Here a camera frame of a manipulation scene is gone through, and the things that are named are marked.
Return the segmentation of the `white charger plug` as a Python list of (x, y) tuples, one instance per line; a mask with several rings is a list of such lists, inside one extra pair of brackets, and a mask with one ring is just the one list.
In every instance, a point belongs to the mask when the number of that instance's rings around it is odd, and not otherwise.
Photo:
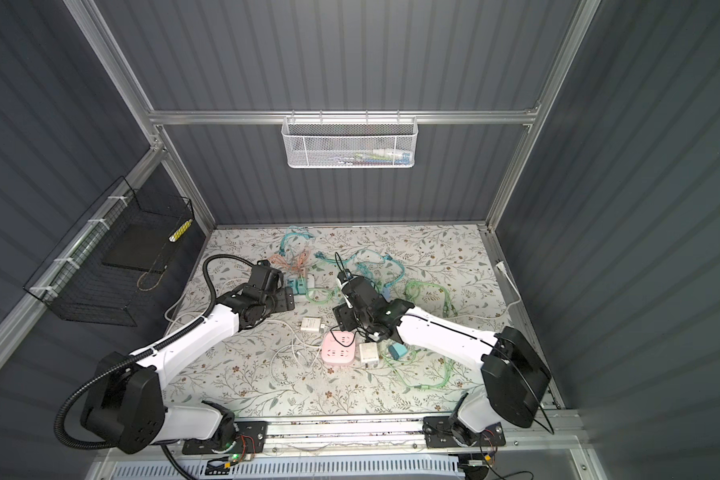
[(378, 344), (374, 342), (359, 344), (358, 358), (363, 365), (376, 365), (380, 361)]
[(300, 330), (308, 333), (320, 333), (323, 323), (320, 317), (303, 317)]

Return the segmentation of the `teal charger plug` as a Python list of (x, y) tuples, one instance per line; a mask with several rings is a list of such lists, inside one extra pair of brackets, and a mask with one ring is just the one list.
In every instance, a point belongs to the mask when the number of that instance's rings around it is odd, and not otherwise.
[(393, 342), (388, 345), (387, 351), (393, 360), (399, 361), (408, 354), (408, 348), (398, 342)]

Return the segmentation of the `pink power strip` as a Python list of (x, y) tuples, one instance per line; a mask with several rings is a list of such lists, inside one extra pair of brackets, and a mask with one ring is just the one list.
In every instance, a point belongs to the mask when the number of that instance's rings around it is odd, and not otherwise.
[(330, 330), (320, 347), (320, 358), (329, 367), (351, 365), (356, 357), (356, 334), (354, 332)]

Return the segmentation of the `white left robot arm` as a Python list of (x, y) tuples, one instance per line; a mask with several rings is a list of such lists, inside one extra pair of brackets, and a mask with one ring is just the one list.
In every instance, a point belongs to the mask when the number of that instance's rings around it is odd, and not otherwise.
[(208, 272), (209, 304), (174, 333), (128, 355), (113, 353), (98, 365), (83, 392), (80, 424), (97, 436), (98, 449), (128, 454), (180, 440), (208, 441), (227, 451), (236, 442), (235, 415), (213, 401), (169, 407), (165, 388), (191, 363), (217, 344), (261, 325), (275, 313), (294, 309), (283, 273), (269, 261), (249, 266), (246, 282), (218, 293)]

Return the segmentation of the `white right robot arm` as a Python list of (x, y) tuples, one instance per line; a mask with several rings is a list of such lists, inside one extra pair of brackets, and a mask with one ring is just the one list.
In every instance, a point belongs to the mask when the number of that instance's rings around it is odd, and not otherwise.
[(433, 351), (480, 373), (483, 386), (462, 395), (445, 428), (460, 444), (470, 446), (505, 423), (529, 428), (543, 411), (552, 375), (521, 331), (477, 330), (403, 299), (388, 301), (369, 279), (346, 270), (337, 282), (343, 297), (336, 308), (340, 325), (348, 322), (373, 341), (391, 339)]

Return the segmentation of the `yellow marker pen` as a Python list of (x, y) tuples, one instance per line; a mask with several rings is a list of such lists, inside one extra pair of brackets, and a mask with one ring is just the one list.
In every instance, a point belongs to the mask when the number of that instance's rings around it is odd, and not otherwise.
[(177, 227), (174, 232), (168, 237), (171, 243), (176, 243), (192, 226), (193, 220), (189, 219)]

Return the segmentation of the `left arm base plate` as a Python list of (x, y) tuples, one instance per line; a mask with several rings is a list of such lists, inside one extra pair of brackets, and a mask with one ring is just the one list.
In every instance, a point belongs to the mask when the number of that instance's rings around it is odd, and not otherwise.
[(269, 424), (265, 421), (236, 421), (219, 430), (207, 440), (187, 440), (184, 455), (254, 455), (263, 452)]

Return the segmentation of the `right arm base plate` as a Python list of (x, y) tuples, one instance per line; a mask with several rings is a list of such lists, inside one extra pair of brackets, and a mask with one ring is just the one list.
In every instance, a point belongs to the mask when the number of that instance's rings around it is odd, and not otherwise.
[(500, 422), (490, 424), (480, 432), (473, 432), (466, 425), (450, 416), (436, 415), (423, 418), (422, 432), (428, 448), (490, 447), (506, 445), (504, 429)]

